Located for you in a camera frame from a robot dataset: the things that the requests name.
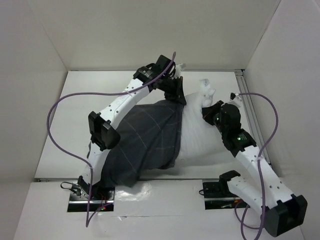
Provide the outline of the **dark grey checked pillowcase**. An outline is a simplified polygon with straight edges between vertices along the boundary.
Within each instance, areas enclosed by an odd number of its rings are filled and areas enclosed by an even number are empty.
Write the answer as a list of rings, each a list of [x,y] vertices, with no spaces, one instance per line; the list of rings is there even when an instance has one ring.
[[[174,167],[181,147],[180,103],[160,100],[135,105],[120,122],[119,143],[103,158],[102,188],[132,187],[147,170]]]

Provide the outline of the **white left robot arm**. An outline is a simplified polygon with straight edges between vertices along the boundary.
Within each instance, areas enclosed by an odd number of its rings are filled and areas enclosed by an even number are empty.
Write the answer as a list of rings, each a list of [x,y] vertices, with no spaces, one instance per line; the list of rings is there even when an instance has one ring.
[[[182,71],[184,63],[176,64],[174,60],[160,55],[155,63],[142,66],[133,74],[125,90],[106,108],[88,115],[89,152],[86,167],[78,178],[81,194],[88,200],[97,197],[98,183],[101,180],[105,160],[112,148],[121,139],[117,128],[127,113],[151,91],[159,89],[164,92],[167,100],[185,105],[186,99],[183,92]]]

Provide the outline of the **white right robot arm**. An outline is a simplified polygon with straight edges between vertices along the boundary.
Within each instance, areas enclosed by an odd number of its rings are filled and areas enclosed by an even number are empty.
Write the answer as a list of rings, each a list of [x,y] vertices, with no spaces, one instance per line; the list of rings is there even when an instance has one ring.
[[[260,215],[263,228],[278,237],[303,224],[308,202],[295,195],[277,176],[263,156],[253,137],[242,128],[237,105],[218,101],[202,108],[203,119],[217,128],[222,143],[261,187],[250,185],[235,170],[219,177],[218,190],[223,196],[234,194]]]

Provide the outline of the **white pillow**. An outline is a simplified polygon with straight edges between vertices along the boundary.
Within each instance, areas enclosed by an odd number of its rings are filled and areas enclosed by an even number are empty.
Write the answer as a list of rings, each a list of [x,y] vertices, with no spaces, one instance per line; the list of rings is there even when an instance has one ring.
[[[213,166],[231,161],[218,129],[208,124],[202,115],[202,108],[213,105],[215,91],[208,79],[201,79],[198,91],[185,96],[180,150],[174,165],[176,169]]]

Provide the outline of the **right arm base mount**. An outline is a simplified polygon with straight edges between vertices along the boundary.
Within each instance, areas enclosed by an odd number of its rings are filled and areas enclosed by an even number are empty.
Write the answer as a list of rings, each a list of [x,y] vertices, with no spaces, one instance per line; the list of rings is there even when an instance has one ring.
[[[204,181],[198,193],[204,197],[206,210],[245,208],[246,204],[232,193],[223,193],[218,181]]]

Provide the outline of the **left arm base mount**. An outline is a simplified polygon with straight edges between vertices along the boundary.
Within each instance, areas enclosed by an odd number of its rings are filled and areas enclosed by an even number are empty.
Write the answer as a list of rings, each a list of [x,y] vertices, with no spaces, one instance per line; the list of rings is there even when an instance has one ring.
[[[69,191],[68,213],[81,213],[87,211],[88,195],[76,182],[63,181],[60,188]],[[94,212],[100,208],[100,212],[114,211],[114,188],[100,188],[90,197],[89,211]]]

